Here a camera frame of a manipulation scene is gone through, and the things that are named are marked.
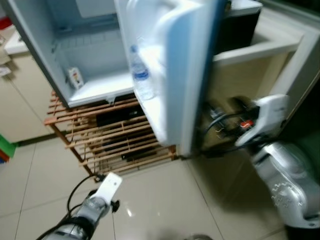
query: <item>white floor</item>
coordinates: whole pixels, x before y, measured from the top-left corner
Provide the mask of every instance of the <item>white floor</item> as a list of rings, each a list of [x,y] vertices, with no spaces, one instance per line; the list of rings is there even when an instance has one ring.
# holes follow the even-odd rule
[[[214,240],[286,239],[264,185],[251,180],[249,165],[227,159],[204,166],[206,173],[198,162],[176,160],[124,175],[115,198],[120,209],[100,221],[92,239],[182,240],[194,233]],[[34,240],[52,227],[85,176],[58,138],[17,148],[14,158],[0,165],[0,239]],[[84,184],[73,203],[93,188],[93,182]]]

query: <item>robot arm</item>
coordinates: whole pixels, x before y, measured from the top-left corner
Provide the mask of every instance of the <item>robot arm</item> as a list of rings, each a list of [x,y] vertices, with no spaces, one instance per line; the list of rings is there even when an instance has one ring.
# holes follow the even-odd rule
[[[99,224],[110,209],[114,208],[112,198],[122,182],[122,178],[109,173],[95,194],[87,198],[79,210],[58,223],[56,229],[43,240],[90,240]]]

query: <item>water bottle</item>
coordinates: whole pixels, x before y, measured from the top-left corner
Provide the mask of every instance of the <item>water bottle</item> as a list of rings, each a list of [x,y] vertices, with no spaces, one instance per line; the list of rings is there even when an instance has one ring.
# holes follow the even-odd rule
[[[136,92],[142,101],[152,99],[154,97],[154,90],[149,71],[138,55],[138,47],[136,45],[130,48],[131,69],[133,74],[133,81]]]

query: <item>white countertop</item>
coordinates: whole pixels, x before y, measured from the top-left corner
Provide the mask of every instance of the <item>white countertop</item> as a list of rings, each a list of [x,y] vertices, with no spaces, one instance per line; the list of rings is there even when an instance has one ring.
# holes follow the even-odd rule
[[[8,55],[29,52],[29,49],[27,48],[25,42],[21,40],[20,34],[17,30],[13,33],[11,38],[4,46],[4,50]]]

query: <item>fridge door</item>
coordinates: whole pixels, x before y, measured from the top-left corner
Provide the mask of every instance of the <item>fridge door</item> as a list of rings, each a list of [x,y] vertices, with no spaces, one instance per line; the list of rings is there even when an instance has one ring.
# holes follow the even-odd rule
[[[114,1],[129,66],[130,47],[137,45],[150,72],[155,97],[142,100],[134,92],[157,140],[190,145],[226,1]]]

